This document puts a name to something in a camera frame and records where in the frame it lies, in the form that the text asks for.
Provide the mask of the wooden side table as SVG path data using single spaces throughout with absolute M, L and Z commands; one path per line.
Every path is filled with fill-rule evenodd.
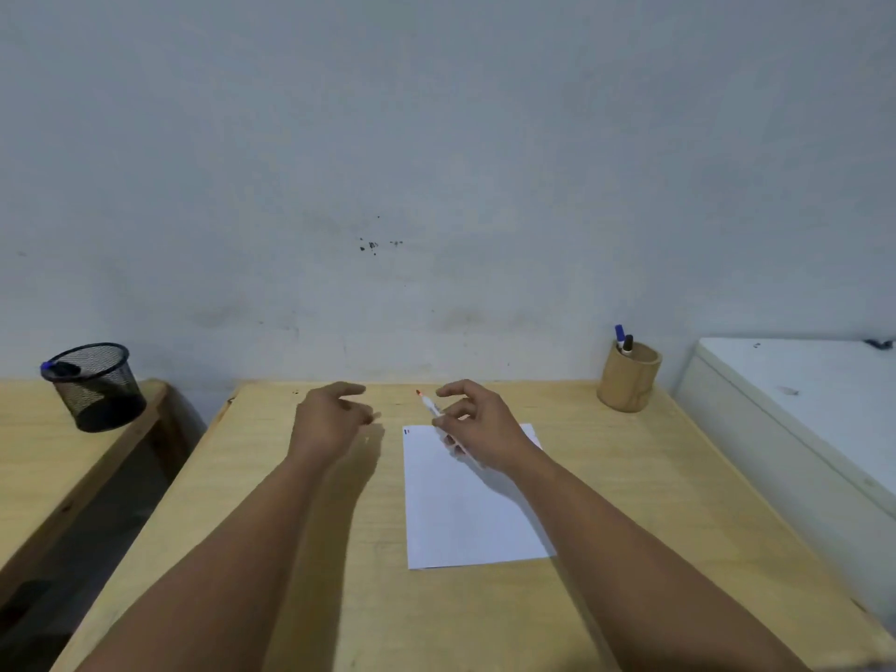
M 168 481 L 184 466 L 190 446 L 172 389 L 159 380 L 140 389 L 140 417 L 90 434 L 49 383 L 0 380 L 0 609 L 145 441 Z

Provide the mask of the person's right hand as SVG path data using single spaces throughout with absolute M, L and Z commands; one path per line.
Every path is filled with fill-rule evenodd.
M 445 384 L 435 393 L 475 402 L 476 417 L 455 420 L 442 415 L 434 418 L 433 425 L 456 439 L 477 462 L 513 480 L 549 467 L 550 459 L 525 435 L 498 393 L 467 379 Z

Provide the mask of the wooden desk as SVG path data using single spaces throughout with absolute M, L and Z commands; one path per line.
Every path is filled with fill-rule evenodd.
M 282 458 L 301 383 L 246 383 L 211 421 L 52 672 L 118 617 Z M 588 383 L 504 383 L 527 435 L 746 607 L 813 669 L 896 662 L 896 641 L 661 390 L 640 413 Z M 498 473 L 456 458 L 409 384 L 363 398 L 385 433 L 333 471 L 265 672 L 611 669 L 546 535 Z

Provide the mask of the black mesh pen cup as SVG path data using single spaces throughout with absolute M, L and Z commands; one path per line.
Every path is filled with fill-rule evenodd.
M 54 386 L 78 430 L 92 434 L 112 431 L 140 417 L 148 404 L 129 358 L 129 349 L 115 342 L 82 345 L 48 360 L 79 365 L 81 377 L 63 383 L 43 379 Z

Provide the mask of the person's left hand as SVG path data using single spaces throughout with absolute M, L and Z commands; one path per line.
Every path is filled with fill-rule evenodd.
M 286 460 L 303 469 L 328 469 L 375 421 L 371 406 L 352 400 L 363 384 L 335 382 L 311 389 L 297 405 Z

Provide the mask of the white chest freezer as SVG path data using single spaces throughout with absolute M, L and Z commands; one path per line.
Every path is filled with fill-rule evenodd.
M 702 338 L 675 399 L 896 635 L 896 341 Z

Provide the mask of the round wooden pen holder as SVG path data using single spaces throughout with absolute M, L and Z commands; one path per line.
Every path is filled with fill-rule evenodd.
M 638 413 L 651 399 L 663 356 L 644 343 L 635 341 L 629 355 L 614 342 L 610 346 L 597 388 L 598 399 L 622 413 Z

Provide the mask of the person's left forearm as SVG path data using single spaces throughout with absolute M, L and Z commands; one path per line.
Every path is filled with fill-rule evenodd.
M 259 672 L 333 463 L 296 451 L 115 622 L 76 672 Z

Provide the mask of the white marker with red tip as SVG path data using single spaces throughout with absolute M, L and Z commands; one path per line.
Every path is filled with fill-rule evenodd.
M 440 408 L 436 406 L 436 404 L 428 396 L 423 394 L 420 390 L 416 390 L 416 395 L 420 398 L 421 402 L 423 403 L 427 411 L 432 415 L 432 417 L 442 416 L 442 411 L 440 410 Z M 442 444 L 445 445 L 455 455 L 469 455 L 466 449 L 456 439 L 446 433 L 441 427 L 436 427 L 435 431 Z

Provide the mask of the person's right forearm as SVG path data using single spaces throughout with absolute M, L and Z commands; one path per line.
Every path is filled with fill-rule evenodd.
M 624 672 L 810 672 L 722 588 L 540 449 L 500 468 Z

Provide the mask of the white paper sheet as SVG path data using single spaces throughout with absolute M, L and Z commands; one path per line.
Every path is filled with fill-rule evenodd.
M 492 565 L 555 555 L 504 474 L 455 455 L 431 426 L 402 429 L 410 570 Z

